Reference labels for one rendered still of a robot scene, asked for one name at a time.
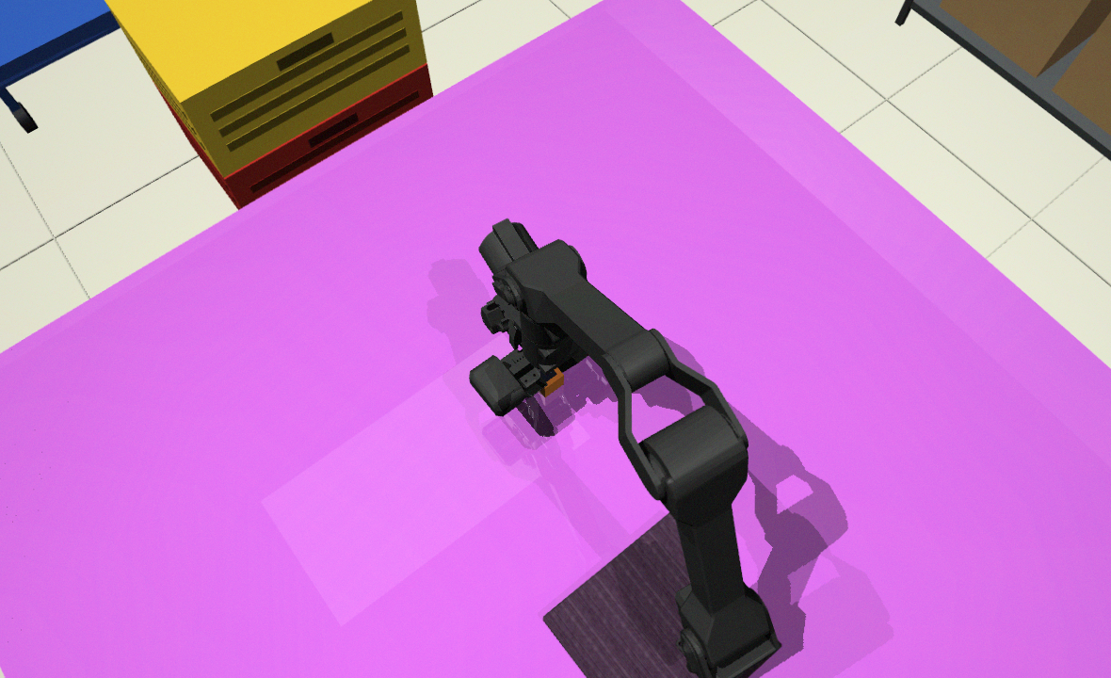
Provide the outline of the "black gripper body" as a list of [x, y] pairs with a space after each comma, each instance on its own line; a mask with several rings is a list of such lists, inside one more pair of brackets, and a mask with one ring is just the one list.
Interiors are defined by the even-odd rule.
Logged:
[[513, 363], [504, 366], [494, 355], [483, 363], [471, 369], [469, 381], [484, 403], [490, 405], [492, 413], [506, 416], [513, 411], [517, 405], [526, 399], [526, 391], [531, 389], [544, 375], [553, 372], [561, 363], [565, 363], [574, 353], [580, 352], [580, 345], [567, 336], [563, 342], [556, 345], [539, 345], [530, 342], [523, 333], [521, 319], [514, 320], [514, 326], [522, 335], [523, 350], [512, 356]]

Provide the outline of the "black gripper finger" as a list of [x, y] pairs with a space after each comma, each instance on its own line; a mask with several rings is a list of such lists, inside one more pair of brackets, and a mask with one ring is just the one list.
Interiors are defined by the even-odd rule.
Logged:
[[567, 372], [569, 368], [572, 368], [575, 363], [580, 363], [583, 359], [585, 359], [585, 357], [588, 357], [588, 353], [580, 348], [580, 352], [574, 353], [571, 359], [568, 359], [565, 363], [561, 363], [558, 369], [561, 373]]
[[[500, 360], [501, 363], [503, 363], [504, 366], [509, 366], [510, 363], [513, 363], [512, 356], [514, 353], [517, 353], [517, 352], [520, 352], [520, 350], [513, 350], [513, 351], [511, 351], [511, 353], [507, 353], [507, 356], [504, 357], [504, 359]], [[529, 389], [528, 391], [526, 391], [526, 396], [533, 396], [533, 395], [536, 395], [537, 392], [539, 392], [542, 389], [544, 389], [544, 387], [547, 385], [548, 383], [544, 382], [543, 378], [541, 378], [541, 380], [538, 383], [536, 383], [533, 387], [531, 387], [531, 389]]]

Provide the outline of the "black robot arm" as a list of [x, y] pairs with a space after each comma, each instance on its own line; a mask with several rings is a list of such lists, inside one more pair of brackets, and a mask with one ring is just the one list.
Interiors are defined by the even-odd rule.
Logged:
[[[675, 519], [690, 584], [675, 592], [675, 645], [700, 678], [739, 678], [781, 648], [764, 601], [742, 582], [733, 499], [748, 481], [748, 435], [717, 383], [679, 362], [655, 328], [645, 330], [591, 286], [580, 252], [565, 241], [538, 248], [526, 227], [492, 225], [478, 248], [496, 297], [481, 306], [492, 335], [556, 345], [571, 336], [619, 397], [619, 442], [643, 488]], [[667, 375], [703, 407], [638, 443], [632, 392]], [[682, 642], [682, 645], [679, 645]]]

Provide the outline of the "orange block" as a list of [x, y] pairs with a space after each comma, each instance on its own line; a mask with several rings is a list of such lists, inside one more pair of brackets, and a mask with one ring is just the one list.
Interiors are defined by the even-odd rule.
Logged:
[[564, 383], [564, 375], [561, 373], [558, 368], [556, 368], [553, 372], [548, 375], [541, 372], [541, 377], [543, 378], [544, 382], [548, 383], [544, 387], [544, 389], [540, 391], [543, 396], [549, 396], [550, 393], [554, 392], [556, 389], [559, 389], [561, 385]]

